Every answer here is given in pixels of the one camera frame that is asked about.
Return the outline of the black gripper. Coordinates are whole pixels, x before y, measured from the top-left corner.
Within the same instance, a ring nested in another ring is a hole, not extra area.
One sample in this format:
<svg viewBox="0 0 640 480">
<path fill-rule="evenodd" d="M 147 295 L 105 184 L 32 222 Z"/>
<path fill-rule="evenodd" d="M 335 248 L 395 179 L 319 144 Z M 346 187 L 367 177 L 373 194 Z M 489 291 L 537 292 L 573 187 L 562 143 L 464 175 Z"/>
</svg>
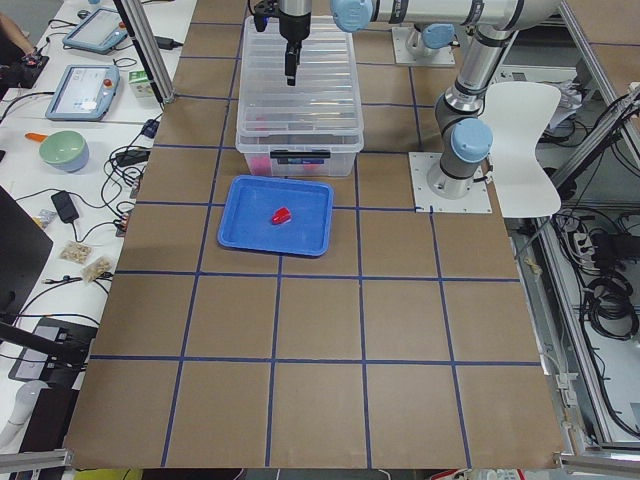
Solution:
<svg viewBox="0 0 640 480">
<path fill-rule="evenodd" d="M 310 33 L 311 0 L 280 0 L 279 31 L 287 41 L 303 41 Z M 288 86 L 296 85 L 302 43 L 288 42 L 285 49 L 285 78 Z"/>
</svg>

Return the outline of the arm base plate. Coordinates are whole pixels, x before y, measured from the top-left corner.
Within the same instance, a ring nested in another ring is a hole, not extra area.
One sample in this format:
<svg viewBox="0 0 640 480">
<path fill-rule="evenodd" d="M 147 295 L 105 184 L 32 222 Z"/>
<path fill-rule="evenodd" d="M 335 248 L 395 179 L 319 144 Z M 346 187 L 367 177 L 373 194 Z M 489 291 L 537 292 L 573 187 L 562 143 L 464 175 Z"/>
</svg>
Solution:
<svg viewBox="0 0 640 480">
<path fill-rule="evenodd" d="M 392 28 L 395 62 L 407 66 L 452 68 L 455 28 L 449 23 Z"/>
<path fill-rule="evenodd" d="M 415 210 L 420 213 L 491 214 L 481 166 L 471 178 L 457 180 L 441 170 L 440 157 L 437 152 L 409 153 Z"/>
</svg>

